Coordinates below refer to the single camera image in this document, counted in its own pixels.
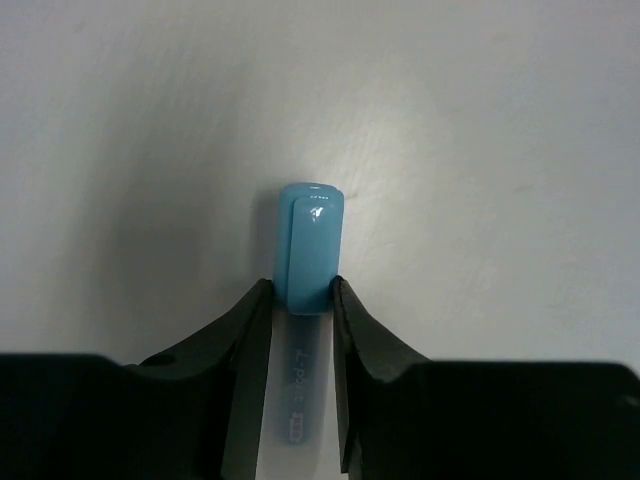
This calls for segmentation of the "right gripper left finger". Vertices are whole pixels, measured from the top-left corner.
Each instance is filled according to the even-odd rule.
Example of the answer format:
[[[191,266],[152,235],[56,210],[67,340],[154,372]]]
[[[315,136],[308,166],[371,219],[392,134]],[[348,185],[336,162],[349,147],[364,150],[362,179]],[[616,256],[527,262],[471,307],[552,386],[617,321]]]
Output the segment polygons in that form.
[[[273,286],[140,364],[89,354],[1,358],[5,479],[252,479]]]

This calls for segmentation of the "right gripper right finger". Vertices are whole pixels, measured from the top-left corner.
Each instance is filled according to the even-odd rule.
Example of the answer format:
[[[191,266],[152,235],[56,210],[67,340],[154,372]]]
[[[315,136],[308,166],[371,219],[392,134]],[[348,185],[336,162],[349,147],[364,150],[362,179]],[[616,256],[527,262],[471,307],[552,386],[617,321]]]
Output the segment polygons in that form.
[[[351,479],[635,479],[639,380],[613,362],[431,360],[332,284]]]

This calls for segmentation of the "blue highlighter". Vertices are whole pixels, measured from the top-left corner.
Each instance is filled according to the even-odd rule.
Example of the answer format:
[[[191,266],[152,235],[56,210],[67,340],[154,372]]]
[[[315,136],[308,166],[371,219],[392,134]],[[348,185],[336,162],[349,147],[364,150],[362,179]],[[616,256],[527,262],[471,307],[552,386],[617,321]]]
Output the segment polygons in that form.
[[[322,436],[344,204],[338,188],[310,182],[286,185],[277,198],[273,429],[285,447],[309,448]]]

